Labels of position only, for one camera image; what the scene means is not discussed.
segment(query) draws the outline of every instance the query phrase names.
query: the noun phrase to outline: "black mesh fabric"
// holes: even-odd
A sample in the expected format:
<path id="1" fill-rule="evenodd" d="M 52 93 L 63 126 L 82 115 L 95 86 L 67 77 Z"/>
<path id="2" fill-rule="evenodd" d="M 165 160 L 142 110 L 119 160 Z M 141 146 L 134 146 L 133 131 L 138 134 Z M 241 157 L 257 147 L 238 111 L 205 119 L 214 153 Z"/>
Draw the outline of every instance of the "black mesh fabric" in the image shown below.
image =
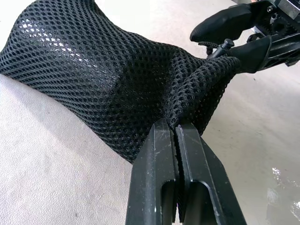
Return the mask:
<path id="1" fill-rule="evenodd" d="M 202 133 L 238 65 L 126 32 L 93 0 L 32 3 L 0 53 L 0 73 L 61 102 L 129 162 L 163 117 Z"/>

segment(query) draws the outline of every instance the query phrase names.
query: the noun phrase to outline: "white surface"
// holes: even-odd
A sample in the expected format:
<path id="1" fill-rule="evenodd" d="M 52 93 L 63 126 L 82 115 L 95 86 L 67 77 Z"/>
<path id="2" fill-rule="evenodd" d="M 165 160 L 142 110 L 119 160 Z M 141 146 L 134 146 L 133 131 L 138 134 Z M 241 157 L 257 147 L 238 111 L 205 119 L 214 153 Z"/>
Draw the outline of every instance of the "white surface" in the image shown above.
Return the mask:
<path id="1" fill-rule="evenodd" d="M 0 48 L 30 2 L 0 1 Z M 121 28 L 199 57 L 205 50 L 189 41 L 190 32 L 233 4 L 96 2 Z M 203 135 L 249 225 L 300 224 L 299 70 L 298 64 L 237 75 Z M 131 165 L 62 105 L 2 75 L 0 165 L 0 224 L 124 224 Z"/>

